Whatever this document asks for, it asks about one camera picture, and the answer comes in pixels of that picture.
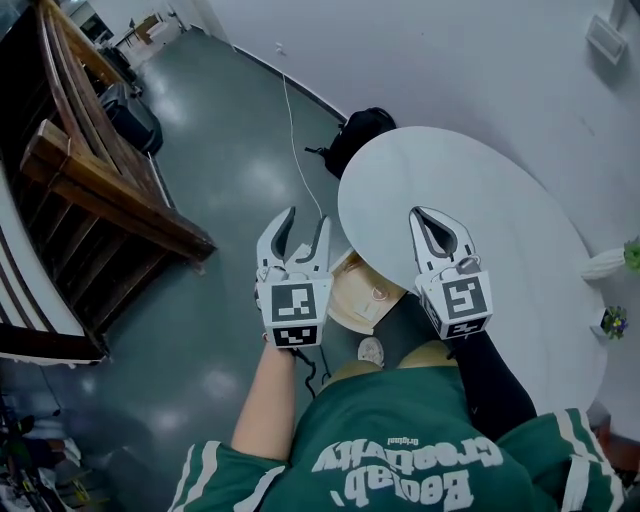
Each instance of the striped sleeve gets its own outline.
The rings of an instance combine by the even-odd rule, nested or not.
[[[253,512],[285,469],[282,462],[245,455],[218,441],[193,445],[169,512]]]
[[[562,512],[617,511],[622,483],[577,409],[539,416],[498,440]]]

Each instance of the wooden railing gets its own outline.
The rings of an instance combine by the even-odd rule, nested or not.
[[[114,129],[85,72],[122,81],[52,0],[0,43],[0,149],[35,251],[100,337],[168,264],[201,262],[203,230],[168,206],[148,158]]]

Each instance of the round table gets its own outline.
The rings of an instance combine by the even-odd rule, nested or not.
[[[358,254],[407,290],[418,274],[414,206],[443,211],[469,230],[489,271],[487,331],[538,412],[588,408],[607,360],[589,325],[604,305],[579,275],[589,254],[558,203],[512,161],[465,135],[426,127],[380,135],[345,170],[340,221]]]

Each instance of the gray floor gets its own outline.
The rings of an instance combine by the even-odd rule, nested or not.
[[[166,510],[187,448],[228,442],[263,344],[253,299],[255,243],[291,205],[289,249],[310,241],[318,213],[291,153],[282,81],[204,34],[190,31],[144,64],[144,99],[159,117],[161,172],[179,211],[205,228],[218,250],[200,276],[188,267],[156,281],[110,332],[112,361],[94,368],[50,368],[60,419],[89,465],[109,477],[114,509]],[[338,180],[302,150],[329,145],[338,121],[293,89],[300,163],[334,221],[333,258],[348,242],[337,213]],[[388,367],[425,340],[426,317],[403,299],[376,331]],[[355,357],[361,335],[329,320],[323,346],[336,369]],[[318,362],[320,354],[309,354]],[[298,416],[310,401],[298,365]],[[25,410],[54,405],[34,366],[4,363],[5,389]]]

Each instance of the khaki shorts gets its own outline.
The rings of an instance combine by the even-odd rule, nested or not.
[[[430,341],[409,353],[398,365],[398,368],[428,368],[434,366],[458,366],[455,359],[447,359],[449,350],[440,340]],[[357,377],[366,373],[381,372],[377,364],[371,361],[350,361],[340,368],[325,383],[322,389],[339,380]]]

